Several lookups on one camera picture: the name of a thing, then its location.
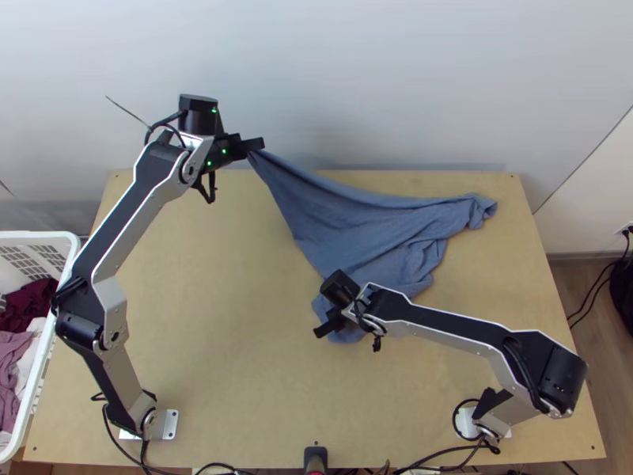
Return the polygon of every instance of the blue cloth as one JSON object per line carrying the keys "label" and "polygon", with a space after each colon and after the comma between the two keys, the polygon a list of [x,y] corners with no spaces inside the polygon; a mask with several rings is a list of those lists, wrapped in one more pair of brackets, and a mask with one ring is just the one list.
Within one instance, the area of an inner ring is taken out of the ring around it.
{"label": "blue cloth", "polygon": [[[412,297],[431,285],[448,238],[466,226],[480,228],[497,203],[475,193],[450,198],[409,198],[366,192],[308,173],[267,152],[250,154],[253,169],[271,190],[290,231],[323,277],[342,269],[358,284],[375,282]],[[326,322],[332,305],[312,302]],[[365,335],[344,329],[331,341]]]}

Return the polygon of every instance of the plywood tabletop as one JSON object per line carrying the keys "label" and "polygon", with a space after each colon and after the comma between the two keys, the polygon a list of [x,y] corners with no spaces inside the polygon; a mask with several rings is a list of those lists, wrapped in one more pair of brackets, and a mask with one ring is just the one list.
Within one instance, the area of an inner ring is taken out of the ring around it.
{"label": "plywood tabletop", "polygon": [[[540,329],[574,347],[521,182],[510,173],[330,171],[375,192],[499,202],[481,230],[449,240],[434,284],[416,303]],[[131,182],[113,173],[97,222]],[[167,204],[118,274],[128,297],[127,342],[138,377],[180,410],[176,439],[155,441],[156,466],[227,462],[241,468],[302,465],[319,443],[330,466],[404,466],[464,445],[451,427],[458,402],[498,388],[484,359],[418,338],[331,344],[312,333],[321,278],[294,244],[265,184],[250,170],[222,170],[218,201],[197,192]],[[25,459],[93,465],[127,461],[105,433],[98,391],[83,360],[57,342]],[[586,388],[567,420],[537,417],[513,429],[498,456],[472,463],[601,458]],[[124,443],[134,454],[139,444]],[[463,460],[450,454],[437,463]]]}

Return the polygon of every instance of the white plastic basket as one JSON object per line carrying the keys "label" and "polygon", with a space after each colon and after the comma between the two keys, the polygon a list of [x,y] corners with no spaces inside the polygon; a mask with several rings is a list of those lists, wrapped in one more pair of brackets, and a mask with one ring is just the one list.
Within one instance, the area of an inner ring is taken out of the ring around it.
{"label": "white plastic basket", "polygon": [[[53,277],[60,283],[65,282],[80,247],[77,236],[62,231],[0,232],[0,311],[5,309],[5,294],[16,291],[33,280]],[[22,446],[28,422],[39,402],[39,393],[44,383],[42,375],[51,357],[54,335],[55,316],[49,313],[28,374],[11,440],[0,451],[0,464],[11,459]]]}

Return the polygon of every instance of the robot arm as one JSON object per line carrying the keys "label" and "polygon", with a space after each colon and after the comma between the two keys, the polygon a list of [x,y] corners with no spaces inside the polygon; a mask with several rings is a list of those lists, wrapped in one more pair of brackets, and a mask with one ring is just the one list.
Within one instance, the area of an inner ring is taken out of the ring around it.
{"label": "robot arm", "polygon": [[460,430],[467,436],[483,433],[488,442],[497,443],[510,436],[511,426],[540,413],[560,419],[574,411],[587,365],[542,332],[514,332],[497,323],[417,306],[406,295],[375,283],[361,288],[342,271],[328,277],[320,292],[334,308],[328,313],[330,321],[315,329],[318,337],[353,322],[377,340],[419,336],[488,359],[503,389],[483,391],[469,420],[461,421]]}
{"label": "robot arm", "polygon": [[127,354],[127,299],[116,272],[167,202],[194,188],[213,203],[215,170],[263,148],[261,138],[242,141],[224,132],[215,99],[181,95],[179,109],[168,119],[178,118],[180,144],[169,144],[175,129],[155,124],[168,129],[143,149],[132,184],[77,255],[53,302],[55,331],[92,371],[108,400],[108,418],[142,439],[173,438],[176,421],[165,430],[168,414],[157,411],[156,397],[141,387]]}

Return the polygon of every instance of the power cord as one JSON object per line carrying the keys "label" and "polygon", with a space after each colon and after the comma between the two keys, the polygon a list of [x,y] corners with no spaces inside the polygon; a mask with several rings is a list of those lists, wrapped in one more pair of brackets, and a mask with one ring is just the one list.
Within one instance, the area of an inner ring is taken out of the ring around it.
{"label": "power cord", "polygon": [[174,112],[171,116],[167,116],[164,119],[161,119],[158,122],[154,123],[153,125],[149,125],[145,120],[141,119],[139,116],[137,116],[133,112],[128,111],[121,104],[114,101],[110,97],[106,96],[105,98],[108,99],[110,102],[112,102],[116,107],[118,107],[125,113],[129,114],[130,116],[134,117],[138,122],[140,122],[141,124],[145,126],[145,128],[147,129],[147,133],[145,133],[145,140],[143,141],[144,145],[147,145],[150,142],[150,137],[152,136],[152,134],[154,133],[156,129],[158,129],[159,127],[164,127],[174,133],[174,135],[178,138],[178,140],[180,141],[180,145],[183,148],[187,148],[187,146],[184,143],[182,135],[180,135],[180,132],[178,132],[178,130],[174,126],[169,125],[170,122],[181,117],[183,114],[186,113],[186,111]]}
{"label": "power cord", "polygon": [[[591,296],[591,293],[593,292],[593,289],[596,288],[596,285],[598,285],[598,283],[600,282],[600,280],[602,279],[602,276],[605,274],[605,272],[607,272],[607,270],[615,265],[620,264],[621,262],[623,262],[626,258],[627,258],[627,254],[629,251],[629,248],[631,246],[631,238],[630,238],[630,234],[633,232],[633,226],[629,226],[629,229],[626,230],[622,230],[622,235],[627,239],[627,246],[624,249],[624,252],[622,254],[622,257],[620,257],[618,260],[614,260],[612,263],[607,264],[602,271],[600,272],[600,274],[598,275],[597,279],[593,282],[593,284],[591,285],[591,287],[589,288],[589,291],[587,292],[587,294],[585,295],[585,298],[582,300],[582,304],[580,305],[580,308],[578,310],[576,310],[575,312],[573,312],[571,315],[569,315],[567,317],[567,320],[569,321],[571,318],[575,317],[576,315],[578,315],[579,313],[582,312],[582,310],[585,308],[585,305],[587,303],[587,301],[589,300],[589,297]],[[589,313],[591,312],[591,310],[593,309],[593,304],[596,302],[596,298],[598,296],[598,294],[600,293],[600,290],[602,290],[602,287],[604,287],[606,285],[606,283],[611,279],[611,277],[608,277],[607,279],[605,279],[604,281],[602,281],[602,283],[600,284],[600,286],[598,286],[598,288],[596,289],[596,291],[593,293],[593,298],[591,299],[591,303],[589,304],[589,308],[586,310],[586,312],[577,320],[575,321],[573,324],[571,324],[570,329],[572,329],[573,327],[575,327],[581,320],[583,320],[587,315],[589,315]]]}
{"label": "power cord", "polygon": [[562,463],[563,463],[563,465],[565,465],[565,466],[569,469],[569,471],[570,471],[570,472],[572,472],[574,475],[580,475],[580,473],[576,472],[576,470],[574,470],[574,467],[572,467],[571,465],[569,465],[569,463],[568,463],[568,462],[563,461]]}
{"label": "power cord", "polygon": [[452,422],[453,422],[453,430],[455,431],[455,433],[457,435],[459,435],[463,440],[468,440],[470,442],[475,442],[476,440],[479,440],[479,437],[466,437],[464,434],[461,433],[461,431],[457,428],[457,414],[460,411],[460,409],[462,407],[464,407],[464,405],[466,405],[469,402],[479,402],[479,399],[475,399],[474,397],[471,397],[470,399],[464,399],[461,403],[459,403],[455,409],[453,410],[453,417],[452,417]]}
{"label": "power cord", "polygon": [[[402,473],[408,471],[408,470],[414,470],[414,469],[421,469],[421,470],[429,470],[429,471],[436,471],[436,472],[456,472],[458,470],[461,470],[463,467],[465,467],[470,461],[471,459],[475,456],[475,454],[477,453],[477,451],[480,448],[486,448],[488,449],[490,452],[492,452],[495,455],[498,455],[501,453],[500,449],[498,447],[492,446],[485,438],[484,435],[480,435],[478,437],[478,442],[476,445],[469,445],[469,446],[458,446],[458,447],[451,447],[449,449],[444,449],[444,450],[440,450],[439,452],[435,452],[434,454],[431,454],[425,458],[420,458],[417,462],[413,462],[412,464],[410,464],[407,467],[404,467],[402,469],[398,469],[398,470],[394,470],[393,471],[393,475],[401,475]],[[458,452],[460,450],[470,450],[470,454],[468,454],[468,456],[466,457],[466,459],[455,466],[452,467],[429,467],[429,466],[424,466],[423,464],[428,462],[429,460],[432,460],[434,458],[439,457],[440,455],[444,455],[444,454],[449,454],[451,452]]]}
{"label": "power cord", "polygon": [[536,386],[536,383],[532,379],[532,375],[528,371],[528,366],[521,356],[521,353],[514,347],[514,343],[511,339],[506,339],[503,342],[503,350],[507,353],[507,355],[514,361],[514,364],[517,366],[519,373],[523,377],[523,381],[525,383],[525,387],[529,393],[529,399],[532,402],[532,406],[534,409],[538,409],[543,414],[549,414],[549,408],[545,403],[540,399],[539,390]]}
{"label": "power cord", "polygon": [[[458,470],[462,470],[470,461],[471,459],[475,456],[475,454],[477,453],[477,451],[481,448],[485,448],[488,449],[490,452],[492,452],[494,455],[499,455],[501,454],[501,451],[498,447],[492,446],[485,438],[483,434],[479,434],[477,437],[465,437],[461,431],[457,428],[457,413],[459,412],[459,410],[466,405],[469,402],[479,402],[479,399],[464,399],[461,403],[459,403],[457,405],[457,407],[455,408],[455,410],[453,410],[453,416],[452,416],[452,422],[453,422],[453,429],[455,429],[455,432],[464,440],[468,440],[471,442],[477,442],[477,444],[475,445],[469,445],[469,446],[457,446],[457,447],[451,447],[449,449],[444,449],[444,450],[440,450],[439,452],[435,452],[434,454],[428,455],[425,458],[420,458],[417,462],[413,462],[412,464],[410,464],[407,467],[404,467],[402,469],[397,469],[394,470],[392,475],[401,475],[402,473],[408,471],[408,470],[413,470],[413,469],[421,469],[421,470],[429,470],[429,471],[436,471],[436,472],[456,472]],[[428,466],[424,466],[423,464],[427,463],[429,460],[432,460],[434,458],[439,457],[440,455],[444,455],[444,454],[449,454],[451,452],[458,452],[460,450],[470,450],[470,454],[468,454],[468,456],[466,457],[466,459],[455,466],[452,467],[428,467]]]}
{"label": "power cord", "polygon": [[[106,401],[105,397],[103,397],[103,393],[95,394],[94,396],[90,398],[90,400],[91,401]],[[110,429],[110,423],[108,422],[108,415],[105,412],[106,407],[107,407],[107,404],[104,404],[103,406],[101,406],[101,413],[104,419],[105,430],[108,433],[108,437],[110,438],[112,443],[115,445],[115,447],[119,449],[119,452],[121,452],[121,454],[123,454],[130,462],[141,467],[141,469],[146,475],[151,475],[152,472],[159,473],[160,475],[178,475],[177,473],[167,472],[165,470],[157,469],[153,466],[146,464],[145,459],[147,455],[147,449],[150,446],[149,440],[142,441],[140,460],[137,460],[136,458],[131,456],[129,453],[127,453],[126,450],[123,449],[121,445],[119,444],[119,442],[116,440],[115,436],[112,434],[112,429]],[[237,470],[235,467],[225,464],[225,463],[221,463],[221,462],[207,463],[205,466],[199,469],[195,473],[195,475],[201,475],[206,469],[209,469],[211,467],[222,467],[223,469],[229,470],[228,473],[222,473],[221,475],[253,475],[253,473],[247,472],[245,470]]]}

